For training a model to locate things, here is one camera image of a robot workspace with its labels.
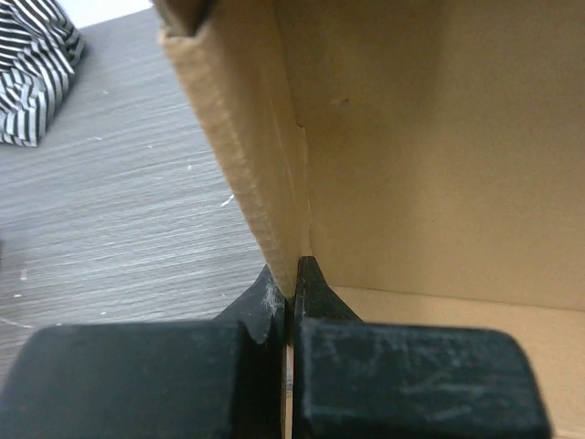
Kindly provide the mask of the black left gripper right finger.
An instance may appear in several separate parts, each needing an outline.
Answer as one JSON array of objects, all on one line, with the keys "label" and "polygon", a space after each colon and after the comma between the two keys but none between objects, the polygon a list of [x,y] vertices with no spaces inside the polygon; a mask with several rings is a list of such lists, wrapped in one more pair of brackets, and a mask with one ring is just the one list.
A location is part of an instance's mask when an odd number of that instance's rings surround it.
[{"label": "black left gripper right finger", "polygon": [[524,350],[482,328],[373,324],[298,262],[293,311],[295,438],[548,438]]}]

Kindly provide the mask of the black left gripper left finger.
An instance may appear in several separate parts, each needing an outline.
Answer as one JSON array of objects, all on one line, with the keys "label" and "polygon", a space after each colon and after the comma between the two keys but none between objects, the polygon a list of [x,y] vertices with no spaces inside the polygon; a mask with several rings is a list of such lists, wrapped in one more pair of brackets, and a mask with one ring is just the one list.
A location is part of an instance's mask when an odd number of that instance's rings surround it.
[{"label": "black left gripper left finger", "polygon": [[4,438],[281,438],[285,303],[268,269],[211,319],[36,331],[1,391]]}]

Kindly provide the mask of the brown cardboard box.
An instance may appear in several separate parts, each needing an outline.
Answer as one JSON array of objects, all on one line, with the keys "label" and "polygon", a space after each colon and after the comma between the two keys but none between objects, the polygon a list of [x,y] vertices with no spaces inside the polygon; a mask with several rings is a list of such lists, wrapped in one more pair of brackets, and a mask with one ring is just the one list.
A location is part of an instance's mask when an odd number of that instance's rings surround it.
[{"label": "brown cardboard box", "polygon": [[494,327],[584,435],[584,4],[158,1],[161,45],[282,292]]}]

